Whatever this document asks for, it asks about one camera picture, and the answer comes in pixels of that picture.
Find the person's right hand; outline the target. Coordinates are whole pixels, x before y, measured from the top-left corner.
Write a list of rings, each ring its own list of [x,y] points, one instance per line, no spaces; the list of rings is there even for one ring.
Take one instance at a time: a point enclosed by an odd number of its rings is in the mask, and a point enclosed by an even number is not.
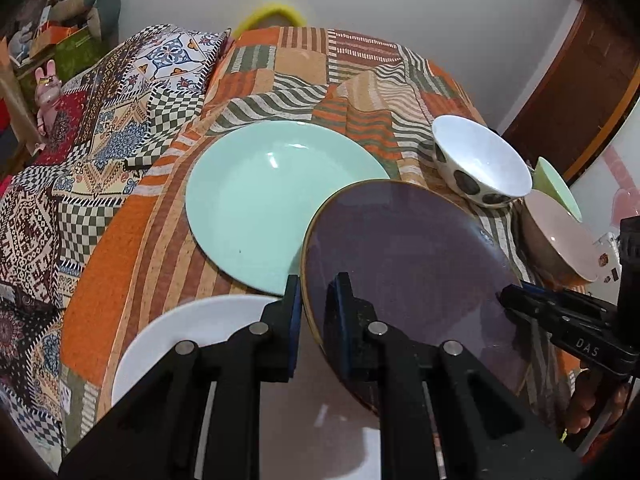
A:
[[[576,378],[574,393],[570,397],[565,414],[565,429],[569,434],[577,434],[590,424],[589,411],[596,404],[596,392],[601,376],[596,370],[585,368]],[[613,398],[613,408],[605,426],[611,426],[623,415],[629,385],[622,385]]]

